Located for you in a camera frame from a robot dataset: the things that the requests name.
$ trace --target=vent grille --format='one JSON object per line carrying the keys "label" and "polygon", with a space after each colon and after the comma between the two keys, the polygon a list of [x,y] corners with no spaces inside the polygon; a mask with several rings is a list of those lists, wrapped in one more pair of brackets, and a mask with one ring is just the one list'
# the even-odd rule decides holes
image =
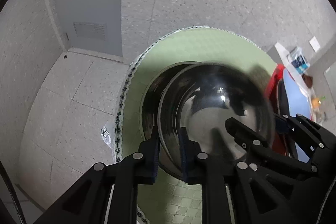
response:
{"label": "vent grille", "polygon": [[78,37],[92,38],[106,41],[106,25],[85,23],[85,22],[74,22],[73,27],[75,28],[76,35]]}

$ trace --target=stainless steel bowl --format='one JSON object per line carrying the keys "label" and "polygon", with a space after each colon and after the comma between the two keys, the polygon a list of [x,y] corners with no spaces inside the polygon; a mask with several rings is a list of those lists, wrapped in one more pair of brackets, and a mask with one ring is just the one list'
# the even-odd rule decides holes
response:
{"label": "stainless steel bowl", "polygon": [[[161,74],[149,85],[142,101],[140,119],[142,130],[146,139],[151,137],[153,127],[157,126],[158,108],[164,89],[177,73],[194,64],[196,64],[196,62],[174,64],[161,72]],[[159,163],[160,167],[167,173],[176,178],[182,179],[181,170],[174,165],[162,146],[160,147]]]}
{"label": "stainless steel bowl", "polygon": [[271,145],[273,115],[262,92],[242,72],[219,64],[190,65],[166,86],[159,103],[157,124],[161,144],[180,177],[178,132],[186,127],[201,150],[224,161],[243,160],[246,151],[227,133],[225,121],[234,117],[262,135]]}

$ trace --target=black cable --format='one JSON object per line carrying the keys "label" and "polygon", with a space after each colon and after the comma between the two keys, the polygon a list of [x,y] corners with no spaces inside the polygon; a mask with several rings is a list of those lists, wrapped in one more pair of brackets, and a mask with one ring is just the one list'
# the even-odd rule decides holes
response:
{"label": "black cable", "polygon": [[2,162],[0,161],[0,175],[3,178],[3,181],[5,182],[8,191],[10,193],[10,196],[12,197],[14,206],[15,206],[15,210],[17,213],[17,216],[19,217],[20,223],[21,224],[26,224],[26,220],[25,220],[25,216],[23,215],[23,211],[19,202],[19,199],[17,198],[15,189],[13,187],[13,184],[11,182],[11,180],[9,179],[9,176],[4,168],[4,166],[2,165]]}

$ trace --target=green placemat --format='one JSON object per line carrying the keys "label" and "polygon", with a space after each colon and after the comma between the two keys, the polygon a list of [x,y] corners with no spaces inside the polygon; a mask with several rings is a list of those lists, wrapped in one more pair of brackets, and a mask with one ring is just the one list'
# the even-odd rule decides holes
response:
{"label": "green placemat", "polygon": [[[181,62],[216,62],[237,68],[264,90],[276,63],[253,42],[233,32],[195,26],[170,33],[152,44],[128,70],[115,119],[115,159],[138,150],[144,140],[142,100],[155,78]],[[187,185],[159,169],[154,185],[139,185],[138,221],[201,224],[200,185]]]}

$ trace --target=red cloth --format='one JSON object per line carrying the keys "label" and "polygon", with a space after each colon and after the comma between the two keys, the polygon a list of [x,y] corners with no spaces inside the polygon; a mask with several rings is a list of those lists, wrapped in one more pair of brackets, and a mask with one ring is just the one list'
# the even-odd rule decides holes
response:
{"label": "red cloth", "polygon": [[[273,107],[273,111],[275,113],[278,112],[277,85],[278,85],[278,82],[283,78],[284,69],[285,69],[284,65],[282,64],[277,65],[264,92],[265,97],[267,97],[270,100],[270,103]],[[283,144],[283,141],[279,137],[278,133],[275,133],[272,150],[279,154],[286,155],[286,148]]]}

